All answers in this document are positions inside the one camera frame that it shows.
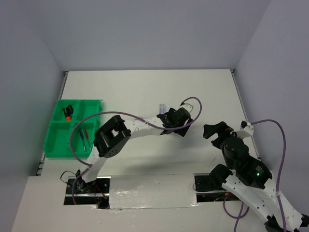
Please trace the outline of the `clear glue bottle blue cap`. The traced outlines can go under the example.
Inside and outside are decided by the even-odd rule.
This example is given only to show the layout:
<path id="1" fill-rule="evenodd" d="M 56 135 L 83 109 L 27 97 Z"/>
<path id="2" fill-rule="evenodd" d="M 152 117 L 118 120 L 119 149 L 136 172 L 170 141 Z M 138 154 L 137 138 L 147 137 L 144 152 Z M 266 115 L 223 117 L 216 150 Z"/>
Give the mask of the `clear glue bottle blue cap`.
<path id="1" fill-rule="evenodd" d="M 161 103 L 159 105 L 159 114 L 165 114 L 166 113 L 166 106 L 165 104 Z"/>

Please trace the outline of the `orange-capped black highlighter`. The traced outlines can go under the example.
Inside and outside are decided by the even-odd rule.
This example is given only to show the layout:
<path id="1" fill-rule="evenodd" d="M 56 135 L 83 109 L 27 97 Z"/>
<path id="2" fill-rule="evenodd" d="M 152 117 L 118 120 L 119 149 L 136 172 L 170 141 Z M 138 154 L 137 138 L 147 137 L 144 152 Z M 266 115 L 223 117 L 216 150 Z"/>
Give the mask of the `orange-capped black highlighter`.
<path id="1" fill-rule="evenodd" d="M 71 116 L 69 109 L 67 107 L 63 108 L 64 117 L 67 121 L 71 121 Z"/>

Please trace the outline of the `red gel pen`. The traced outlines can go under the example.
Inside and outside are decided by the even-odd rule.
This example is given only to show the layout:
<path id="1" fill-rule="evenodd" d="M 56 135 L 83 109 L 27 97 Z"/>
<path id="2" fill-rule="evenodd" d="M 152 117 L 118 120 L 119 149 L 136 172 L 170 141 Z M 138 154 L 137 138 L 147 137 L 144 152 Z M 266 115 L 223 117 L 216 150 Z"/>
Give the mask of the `red gel pen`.
<path id="1" fill-rule="evenodd" d="M 88 136 L 87 130 L 83 129 L 83 132 L 84 132 L 84 136 L 86 138 L 87 144 L 89 146 L 89 149 L 91 150 L 92 146 L 91 146 L 91 143 L 90 143 L 90 140 L 89 140 L 89 136 Z"/>

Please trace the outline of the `blue-capped black highlighter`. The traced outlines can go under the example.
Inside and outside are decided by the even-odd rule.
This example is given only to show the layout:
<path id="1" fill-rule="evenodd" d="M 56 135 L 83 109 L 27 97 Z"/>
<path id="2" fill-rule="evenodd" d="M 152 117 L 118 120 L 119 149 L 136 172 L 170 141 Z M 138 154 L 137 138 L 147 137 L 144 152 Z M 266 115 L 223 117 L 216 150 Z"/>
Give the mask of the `blue-capped black highlighter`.
<path id="1" fill-rule="evenodd" d="M 67 109 L 68 109 L 68 112 L 70 114 L 70 117 L 73 117 L 74 109 L 73 109 L 72 105 L 68 105 Z"/>

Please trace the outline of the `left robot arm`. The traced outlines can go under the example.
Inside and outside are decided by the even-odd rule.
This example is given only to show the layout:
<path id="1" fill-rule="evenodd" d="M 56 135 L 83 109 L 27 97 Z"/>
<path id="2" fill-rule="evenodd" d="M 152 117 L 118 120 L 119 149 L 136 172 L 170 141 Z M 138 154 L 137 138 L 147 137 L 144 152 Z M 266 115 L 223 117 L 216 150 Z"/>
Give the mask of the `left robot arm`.
<path id="1" fill-rule="evenodd" d="M 79 175 L 84 170 L 77 171 L 76 186 L 82 193 L 91 192 L 104 163 L 108 158 L 119 154 L 129 140 L 171 133 L 184 137 L 189 127 L 181 127 L 193 121 L 190 115 L 192 110 L 192 106 L 184 104 L 177 110 L 170 108 L 166 113 L 158 114 L 145 122 L 137 119 L 125 121 L 120 115 L 113 116 L 95 132 L 92 151 L 87 159 L 91 167 L 82 177 Z"/>

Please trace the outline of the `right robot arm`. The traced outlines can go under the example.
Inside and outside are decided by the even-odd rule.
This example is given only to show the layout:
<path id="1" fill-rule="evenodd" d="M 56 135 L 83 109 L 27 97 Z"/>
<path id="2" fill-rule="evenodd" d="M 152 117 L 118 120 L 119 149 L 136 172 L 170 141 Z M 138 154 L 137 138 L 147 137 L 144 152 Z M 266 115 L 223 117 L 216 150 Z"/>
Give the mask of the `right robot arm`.
<path id="1" fill-rule="evenodd" d="M 215 189 L 227 190 L 239 198 L 260 218 L 268 232 L 297 232 L 309 225 L 309 217 L 299 213 L 279 191 L 278 181 L 259 159 L 249 154 L 244 138 L 251 137 L 253 125 L 242 121 L 240 130 L 225 122 L 203 126 L 203 137 L 221 150 L 225 164 L 218 164 L 210 173 Z"/>

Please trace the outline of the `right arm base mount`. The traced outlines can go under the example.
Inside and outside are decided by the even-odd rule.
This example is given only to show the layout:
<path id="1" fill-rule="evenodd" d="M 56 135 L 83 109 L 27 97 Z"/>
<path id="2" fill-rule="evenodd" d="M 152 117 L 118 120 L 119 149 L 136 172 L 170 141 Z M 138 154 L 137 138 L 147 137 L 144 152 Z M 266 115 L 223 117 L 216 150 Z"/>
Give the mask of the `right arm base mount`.
<path id="1" fill-rule="evenodd" d="M 229 201 L 238 201 L 239 199 L 231 192 L 219 187 L 209 174 L 194 174 L 193 190 L 196 191 L 198 203 L 222 202 L 227 196 Z"/>

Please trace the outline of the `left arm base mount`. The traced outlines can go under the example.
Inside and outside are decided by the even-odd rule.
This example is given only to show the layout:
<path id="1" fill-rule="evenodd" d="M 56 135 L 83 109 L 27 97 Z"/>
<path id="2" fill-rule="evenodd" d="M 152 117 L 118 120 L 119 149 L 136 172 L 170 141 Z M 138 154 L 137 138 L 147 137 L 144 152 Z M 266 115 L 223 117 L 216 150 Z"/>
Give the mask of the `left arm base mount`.
<path id="1" fill-rule="evenodd" d="M 66 183 L 64 205 L 74 205 L 72 197 L 72 184 L 74 177 L 70 176 Z M 98 177 L 95 184 L 88 190 L 81 191 L 78 186 L 74 187 L 74 198 L 77 205 L 92 205 L 97 209 L 109 209 L 110 176 Z"/>

